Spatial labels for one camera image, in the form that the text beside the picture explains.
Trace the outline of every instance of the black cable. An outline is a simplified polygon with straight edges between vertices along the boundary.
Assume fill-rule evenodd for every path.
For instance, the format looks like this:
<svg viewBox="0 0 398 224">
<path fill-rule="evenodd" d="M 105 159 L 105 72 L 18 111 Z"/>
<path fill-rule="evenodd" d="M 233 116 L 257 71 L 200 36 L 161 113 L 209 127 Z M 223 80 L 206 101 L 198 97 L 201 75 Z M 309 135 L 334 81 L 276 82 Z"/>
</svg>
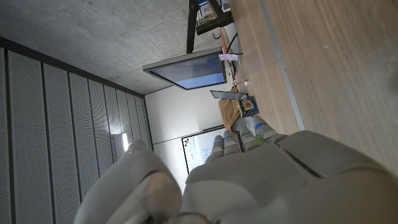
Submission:
<svg viewBox="0 0 398 224">
<path fill-rule="evenodd" d="M 231 42 L 229 43 L 228 48 L 226 49 L 226 53 L 228 54 L 229 49 L 231 48 L 232 42 L 234 42 L 235 38 L 238 36 L 238 33 L 235 34 L 235 36 L 232 38 Z"/>
</svg>

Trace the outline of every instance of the small object on table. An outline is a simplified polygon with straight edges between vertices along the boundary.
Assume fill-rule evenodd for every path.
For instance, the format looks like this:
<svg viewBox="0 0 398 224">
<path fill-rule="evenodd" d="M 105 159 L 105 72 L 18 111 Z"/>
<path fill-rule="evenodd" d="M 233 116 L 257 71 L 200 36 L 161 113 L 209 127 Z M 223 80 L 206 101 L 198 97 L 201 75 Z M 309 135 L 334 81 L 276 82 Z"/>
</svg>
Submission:
<svg viewBox="0 0 398 224">
<path fill-rule="evenodd" d="M 252 96 L 247 96 L 238 101 L 242 118 L 254 116 L 259 113 L 259 108 Z"/>
</svg>

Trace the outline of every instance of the robotic hand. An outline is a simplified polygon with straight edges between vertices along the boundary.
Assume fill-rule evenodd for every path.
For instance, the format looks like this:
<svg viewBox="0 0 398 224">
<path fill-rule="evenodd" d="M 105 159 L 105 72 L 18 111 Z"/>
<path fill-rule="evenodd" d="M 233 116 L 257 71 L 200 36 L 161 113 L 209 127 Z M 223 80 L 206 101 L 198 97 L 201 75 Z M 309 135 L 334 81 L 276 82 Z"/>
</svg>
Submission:
<svg viewBox="0 0 398 224">
<path fill-rule="evenodd" d="M 84 198 L 75 223 L 395 223 L 398 181 L 380 164 L 319 134 L 277 134 L 253 118 L 215 137 L 181 191 L 142 141 L 129 146 Z"/>
</svg>

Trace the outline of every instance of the acoustic panel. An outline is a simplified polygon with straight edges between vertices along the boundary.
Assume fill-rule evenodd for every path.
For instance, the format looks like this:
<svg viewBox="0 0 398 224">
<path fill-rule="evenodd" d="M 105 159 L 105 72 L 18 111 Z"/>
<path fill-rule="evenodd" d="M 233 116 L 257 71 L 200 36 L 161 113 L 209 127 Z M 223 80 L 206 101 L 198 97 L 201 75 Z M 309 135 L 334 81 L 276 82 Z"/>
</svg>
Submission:
<svg viewBox="0 0 398 224">
<path fill-rule="evenodd" d="M 11 223 L 9 153 L 4 49 L 0 48 L 0 218 Z"/>
<path fill-rule="evenodd" d="M 152 139 L 150 138 L 150 127 L 149 127 L 149 119 L 148 119 L 148 114 L 147 114 L 147 105 L 146 105 L 145 99 L 141 99 L 141 100 L 142 100 L 142 106 L 143 106 L 143 109 L 144 109 L 145 124 L 146 124 L 146 127 L 147 127 L 147 137 L 148 137 L 148 142 L 149 142 L 148 146 L 149 146 L 149 149 L 153 150 Z"/>
<path fill-rule="evenodd" d="M 136 97 L 127 94 L 127 105 L 129 106 L 129 116 L 130 116 L 130 125 L 132 130 L 132 138 L 133 140 L 141 138 L 141 132 L 139 130 L 139 122 L 137 115 L 137 107 L 136 107 Z"/>
<path fill-rule="evenodd" d="M 90 100 L 93 111 L 95 142 L 97 146 L 99 174 L 102 175 L 112 164 L 111 139 L 109 136 L 103 85 L 88 80 Z"/>
<path fill-rule="evenodd" d="M 83 199 L 91 186 L 98 180 L 93 121 L 87 79 L 73 73 L 70 73 L 69 77 L 81 198 Z"/>
<path fill-rule="evenodd" d="M 68 74 L 44 64 L 55 221 L 73 223 L 80 205 Z"/>
<path fill-rule="evenodd" d="M 127 106 L 126 93 L 120 90 L 116 90 L 116 95 L 118 97 L 120 125 L 122 128 L 122 133 L 126 133 L 127 141 L 129 143 L 132 143 L 132 132 L 131 132 L 129 108 Z"/>
<path fill-rule="evenodd" d="M 16 223 L 52 223 L 40 62 L 9 52 Z"/>
<path fill-rule="evenodd" d="M 116 99 L 116 90 L 104 85 L 106 112 L 108 113 L 109 131 L 111 134 L 121 134 L 118 100 Z M 118 160 L 116 149 L 112 147 L 113 162 Z"/>
<path fill-rule="evenodd" d="M 144 105 L 142 104 L 142 99 L 139 97 L 136 97 L 136 107 L 137 107 L 137 115 L 138 115 L 138 123 L 139 123 L 139 129 L 141 132 L 141 139 L 147 144 L 149 147 L 149 140 L 148 140 L 148 135 L 147 135 L 147 125 L 145 122 L 145 114 L 144 114 Z"/>
</svg>

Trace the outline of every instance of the monitor screen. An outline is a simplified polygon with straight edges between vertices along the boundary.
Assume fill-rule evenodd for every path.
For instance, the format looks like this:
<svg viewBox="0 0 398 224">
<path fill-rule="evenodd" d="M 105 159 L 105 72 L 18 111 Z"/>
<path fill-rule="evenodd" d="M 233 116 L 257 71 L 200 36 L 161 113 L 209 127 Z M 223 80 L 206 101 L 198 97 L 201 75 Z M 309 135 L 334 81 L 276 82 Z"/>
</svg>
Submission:
<svg viewBox="0 0 398 224">
<path fill-rule="evenodd" d="M 230 100 L 240 100 L 242 97 L 246 96 L 245 93 L 217 91 L 217 90 L 210 90 L 210 93 L 213 95 L 214 98 L 230 99 Z"/>
<path fill-rule="evenodd" d="M 175 57 L 142 67 L 143 71 L 184 90 L 226 83 L 221 47 Z"/>
</svg>

